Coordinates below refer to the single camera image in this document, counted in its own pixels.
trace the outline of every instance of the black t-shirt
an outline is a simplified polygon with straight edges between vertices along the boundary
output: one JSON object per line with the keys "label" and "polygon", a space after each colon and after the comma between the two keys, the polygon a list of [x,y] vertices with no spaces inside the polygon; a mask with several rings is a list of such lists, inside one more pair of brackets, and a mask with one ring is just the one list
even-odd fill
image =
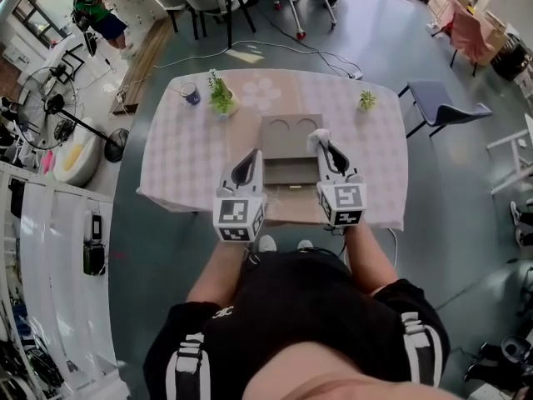
{"label": "black t-shirt", "polygon": [[443,369],[450,351],[441,320],[424,293],[407,280],[374,297],[356,290],[335,257],[293,252],[263,256],[239,282],[232,307],[209,302],[176,305],[148,352],[144,375],[152,399],[166,396],[172,354],[187,335],[202,333],[213,399],[237,399],[250,379],[278,352],[316,342],[343,353],[363,373],[387,381],[410,381],[401,314],[418,312],[441,339]]}

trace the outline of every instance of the floor fan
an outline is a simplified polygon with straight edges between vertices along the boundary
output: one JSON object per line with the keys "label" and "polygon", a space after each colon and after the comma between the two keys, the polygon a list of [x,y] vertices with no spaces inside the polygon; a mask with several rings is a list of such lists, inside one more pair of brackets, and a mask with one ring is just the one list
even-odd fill
{"label": "floor fan", "polygon": [[69,124],[73,123],[103,139],[105,158],[110,162],[118,162],[126,147],[128,130],[119,128],[108,136],[77,118],[76,90],[70,78],[59,81],[62,74],[59,67],[40,68],[22,86],[15,122],[24,139],[32,147],[50,150],[67,139],[67,135],[60,131],[62,127],[72,129],[72,124],[70,127]]}

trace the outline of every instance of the cup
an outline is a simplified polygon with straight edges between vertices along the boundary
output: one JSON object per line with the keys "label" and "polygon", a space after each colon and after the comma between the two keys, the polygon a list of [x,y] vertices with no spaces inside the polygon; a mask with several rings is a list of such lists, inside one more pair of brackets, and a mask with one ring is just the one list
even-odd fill
{"label": "cup", "polygon": [[200,102],[200,93],[197,85],[193,82],[185,83],[180,89],[180,95],[191,105],[196,105]]}

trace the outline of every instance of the pink chair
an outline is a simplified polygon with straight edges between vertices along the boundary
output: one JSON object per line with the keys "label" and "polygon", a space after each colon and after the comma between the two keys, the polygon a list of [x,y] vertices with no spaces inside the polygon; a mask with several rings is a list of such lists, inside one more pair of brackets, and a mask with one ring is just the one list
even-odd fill
{"label": "pink chair", "polygon": [[492,52],[494,48],[483,38],[479,19],[472,16],[456,0],[452,0],[451,4],[454,8],[454,16],[450,44],[456,49],[456,51],[451,59],[450,67],[453,67],[457,52],[461,52],[474,63],[474,72],[472,73],[472,76],[475,77],[477,63],[487,53]]}

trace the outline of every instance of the checkered tablecloth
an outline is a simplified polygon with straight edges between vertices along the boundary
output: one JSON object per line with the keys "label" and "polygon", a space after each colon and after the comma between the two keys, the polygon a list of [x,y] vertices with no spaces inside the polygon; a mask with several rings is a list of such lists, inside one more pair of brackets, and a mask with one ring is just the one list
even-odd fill
{"label": "checkered tablecloth", "polygon": [[[209,107],[207,72],[170,81],[148,133],[140,194],[172,212],[212,211],[224,165],[259,146],[263,114],[321,113],[331,138],[355,162],[367,184],[366,221],[373,227],[403,229],[407,142],[393,91],[316,72],[245,69],[220,74],[241,102],[226,121]],[[194,82],[202,96],[196,106],[178,92],[187,82]],[[377,98],[369,112],[357,109],[363,90]],[[267,188],[267,219],[325,223],[315,190]]]}

